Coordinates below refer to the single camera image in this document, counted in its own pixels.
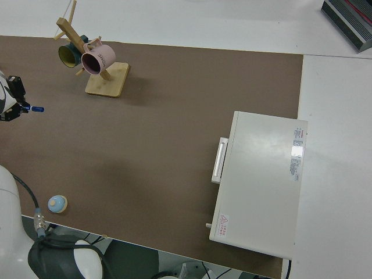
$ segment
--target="red triangle symbol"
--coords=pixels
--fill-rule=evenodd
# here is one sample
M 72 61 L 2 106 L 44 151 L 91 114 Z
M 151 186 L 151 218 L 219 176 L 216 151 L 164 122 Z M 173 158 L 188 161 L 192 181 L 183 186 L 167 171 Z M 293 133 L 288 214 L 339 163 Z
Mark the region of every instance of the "red triangle symbol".
M 221 224 L 226 223 L 228 220 L 225 216 L 221 215 Z

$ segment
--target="pink mug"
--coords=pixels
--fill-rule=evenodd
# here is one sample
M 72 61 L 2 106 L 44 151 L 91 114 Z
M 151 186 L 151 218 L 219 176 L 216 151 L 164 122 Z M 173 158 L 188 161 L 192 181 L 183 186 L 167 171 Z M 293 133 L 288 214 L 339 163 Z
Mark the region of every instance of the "pink mug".
M 100 74 L 110 67 L 116 60 L 114 50 L 108 45 L 102 45 L 100 39 L 94 39 L 83 46 L 85 53 L 81 57 L 81 62 L 90 74 Z

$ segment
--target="mug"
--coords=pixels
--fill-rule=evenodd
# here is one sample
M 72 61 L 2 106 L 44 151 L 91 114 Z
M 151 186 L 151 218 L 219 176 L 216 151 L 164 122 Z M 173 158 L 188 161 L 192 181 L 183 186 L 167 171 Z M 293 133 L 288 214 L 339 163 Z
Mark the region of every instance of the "mug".
M 100 74 L 110 67 L 116 60 L 114 50 L 108 45 L 102 45 L 100 39 L 94 39 L 84 44 L 85 53 L 81 57 L 81 62 L 90 74 Z
M 88 42 L 88 38 L 85 35 L 80 36 L 84 43 Z M 69 68 L 76 67 L 81 63 L 82 54 L 71 42 L 68 45 L 62 45 L 58 49 L 59 59 Z

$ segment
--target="blue marker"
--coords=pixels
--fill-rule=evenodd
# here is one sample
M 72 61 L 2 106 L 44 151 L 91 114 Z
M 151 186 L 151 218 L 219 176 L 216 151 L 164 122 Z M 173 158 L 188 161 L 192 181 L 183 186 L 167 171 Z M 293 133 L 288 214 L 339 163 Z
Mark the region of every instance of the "blue marker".
M 44 108 L 42 106 L 23 106 L 23 108 L 32 110 L 33 112 L 44 112 Z

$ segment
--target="dark green mug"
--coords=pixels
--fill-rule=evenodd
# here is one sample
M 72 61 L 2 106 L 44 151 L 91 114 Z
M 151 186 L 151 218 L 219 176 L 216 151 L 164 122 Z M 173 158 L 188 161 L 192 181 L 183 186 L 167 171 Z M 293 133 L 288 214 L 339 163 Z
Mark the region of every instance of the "dark green mug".
M 88 42 L 88 38 L 85 35 L 80 36 L 84 43 Z M 69 68 L 73 68 L 81 63 L 82 54 L 71 42 L 68 45 L 62 45 L 58 49 L 59 59 Z

